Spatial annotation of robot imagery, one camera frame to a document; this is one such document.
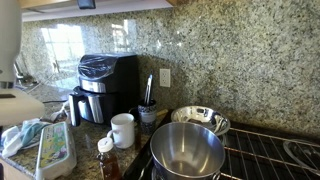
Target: granite countertop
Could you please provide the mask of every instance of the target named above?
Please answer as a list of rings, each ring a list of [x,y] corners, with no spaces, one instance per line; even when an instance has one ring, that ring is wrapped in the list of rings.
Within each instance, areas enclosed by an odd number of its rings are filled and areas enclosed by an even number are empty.
[[[43,99],[48,97],[48,93],[51,94],[51,98],[53,98],[51,100],[63,100],[63,98],[65,98],[65,92],[68,91],[61,91],[61,89],[58,88],[43,86],[38,88],[36,92],[33,92],[32,95],[43,102],[48,101]],[[49,117],[51,113],[58,111],[61,106],[62,103],[46,104],[46,114],[44,117]],[[157,123],[161,122],[164,117],[165,114],[157,116]],[[97,125],[81,121],[80,126],[70,127],[70,129],[75,141],[77,166],[70,175],[65,177],[61,176],[58,179],[101,179],[99,161],[96,159],[96,155],[98,154],[97,143],[106,136],[111,128],[107,125]],[[135,127],[135,131],[136,139],[131,147],[127,149],[114,147],[122,173],[125,172],[126,168],[131,164],[138,155],[140,149],[150,138],[148,135],[138,134],[137,126]],[[38,148],[39,146],[30,149],[21,149],[12,157],[1,158],[22,173],[28,175],[30,178],[35,178]]]

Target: white cup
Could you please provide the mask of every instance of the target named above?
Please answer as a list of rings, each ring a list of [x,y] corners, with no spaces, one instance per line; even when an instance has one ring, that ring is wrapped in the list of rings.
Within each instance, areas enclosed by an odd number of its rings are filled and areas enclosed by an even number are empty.
[[[134,117],[129,113],[122,113],[111,119],[112,130],[107,137],[113,134],[114,145],[125,149],[134,143]]]

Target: gas stove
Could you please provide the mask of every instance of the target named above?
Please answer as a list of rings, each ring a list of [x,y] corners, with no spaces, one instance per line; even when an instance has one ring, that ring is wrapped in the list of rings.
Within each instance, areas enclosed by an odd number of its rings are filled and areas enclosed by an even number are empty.
[[[159,127],[171,122],[170,111]],[[320,141],[231,123],[219,136],[225,148],[220,179],[320,179]],[[125,171],[124,179],[162,179],[154,168],[150,140]]]

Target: honey bottle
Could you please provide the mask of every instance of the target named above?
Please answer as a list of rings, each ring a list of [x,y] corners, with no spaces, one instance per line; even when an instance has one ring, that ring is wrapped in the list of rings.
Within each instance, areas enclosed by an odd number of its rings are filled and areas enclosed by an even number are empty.
[[[100,170],[104,180],[119,180],[122,179],[118,158],[112,152],[113,140],[109,137],[103,138],[98,142],[99,154],[97,159],[100,161]]]

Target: white container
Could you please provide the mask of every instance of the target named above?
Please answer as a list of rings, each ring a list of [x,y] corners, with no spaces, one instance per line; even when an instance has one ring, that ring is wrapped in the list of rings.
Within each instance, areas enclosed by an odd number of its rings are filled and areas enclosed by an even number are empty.
[[[66,122],[46,126],[41,133],[36,179],[69,175],[77,165],[74,140]]]

